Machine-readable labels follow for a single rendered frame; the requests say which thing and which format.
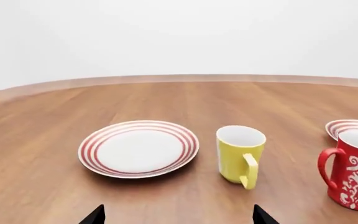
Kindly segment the red mug with white pattern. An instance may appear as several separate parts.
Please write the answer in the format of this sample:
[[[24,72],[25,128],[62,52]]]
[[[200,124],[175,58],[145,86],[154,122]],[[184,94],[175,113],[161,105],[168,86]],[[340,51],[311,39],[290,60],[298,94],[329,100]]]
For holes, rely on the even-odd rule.
[[[323,150],[317,166],[328,196],[343,207],[358,210],[358,130],[339,133],[337,146]]]

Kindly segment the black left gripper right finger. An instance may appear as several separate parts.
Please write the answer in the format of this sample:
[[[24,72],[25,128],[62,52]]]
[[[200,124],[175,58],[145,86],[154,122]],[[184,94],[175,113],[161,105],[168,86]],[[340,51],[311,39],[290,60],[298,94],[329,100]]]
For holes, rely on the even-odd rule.
[[[270,216],[259,205],[254,205],[253,223],[254,224],[279,224],[272,216]]]

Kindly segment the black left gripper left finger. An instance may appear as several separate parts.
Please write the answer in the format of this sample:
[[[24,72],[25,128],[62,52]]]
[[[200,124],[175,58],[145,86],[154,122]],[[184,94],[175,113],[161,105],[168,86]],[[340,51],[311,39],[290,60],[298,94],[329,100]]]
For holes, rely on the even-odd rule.
[[[88,216],[86,216],[79,224],[104,224],[105,211],[104,205],[99,205]]]

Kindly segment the yellow mug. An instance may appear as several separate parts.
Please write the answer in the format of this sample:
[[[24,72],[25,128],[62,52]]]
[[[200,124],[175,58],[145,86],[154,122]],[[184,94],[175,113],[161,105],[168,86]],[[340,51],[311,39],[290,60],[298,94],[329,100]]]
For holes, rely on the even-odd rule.
[[[248,126],[223,126],[216,131],[219,173],[228,181],[255,188],[266,136]]]

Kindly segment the white plate with red rings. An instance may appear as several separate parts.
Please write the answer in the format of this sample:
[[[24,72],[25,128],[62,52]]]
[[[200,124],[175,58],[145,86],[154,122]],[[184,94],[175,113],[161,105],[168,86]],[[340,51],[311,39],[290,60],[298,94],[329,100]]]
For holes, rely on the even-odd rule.
[[[197,136],[179,124],[126,121],[90,134],[78,148],[78,159],[85,168],[106,177],[144,179],[185,166],[199,148]]]
[[[330,121],[325,125],[327,134],[335,141],[341,132],[348,130],[358,130],[358,119],[339,119]]]

